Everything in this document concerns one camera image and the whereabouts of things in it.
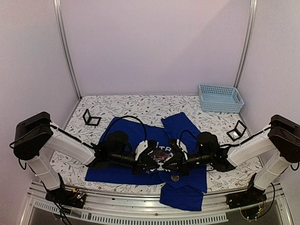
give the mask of white backdrop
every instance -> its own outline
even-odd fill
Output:
[[[33,173],[8,146],[15,127],[41,111],[63,127],[76,98],[52,1],[2,1],[0,30],[0,224],[16,225]]]
[[[83,96],[197,94],[233,85],[249,0],[64,0],[67,40]]]
[[[254,31],[240,83],[241,115],[252,133],[274,114],[300,124],[300,2],[258,1]],[[270,154],[263,155],[267,161]],[[294,223],[300,224],[300,173],[281,177]]]

